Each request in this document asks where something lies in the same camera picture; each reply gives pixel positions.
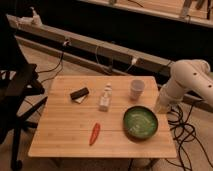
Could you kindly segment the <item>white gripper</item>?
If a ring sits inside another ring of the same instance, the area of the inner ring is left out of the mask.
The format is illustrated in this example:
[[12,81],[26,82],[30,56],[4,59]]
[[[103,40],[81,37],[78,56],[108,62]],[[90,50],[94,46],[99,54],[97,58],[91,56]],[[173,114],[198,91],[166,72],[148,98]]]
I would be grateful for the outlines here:
[[165,96],[158,96],[154,106],[157,114],[166,114],[171,110],[171,100]]

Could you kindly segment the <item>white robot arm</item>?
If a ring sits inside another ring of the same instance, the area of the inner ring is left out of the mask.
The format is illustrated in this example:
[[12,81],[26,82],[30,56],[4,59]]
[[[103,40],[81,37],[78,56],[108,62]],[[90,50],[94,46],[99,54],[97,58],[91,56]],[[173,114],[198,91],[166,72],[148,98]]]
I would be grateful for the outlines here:
[[205,60],[178,60],[170,68],[170,78],[157,97],[154,111],[168,112],[178,105],[184,95],[194,91],[213,107],[213,79],[209,76],[210,65]]

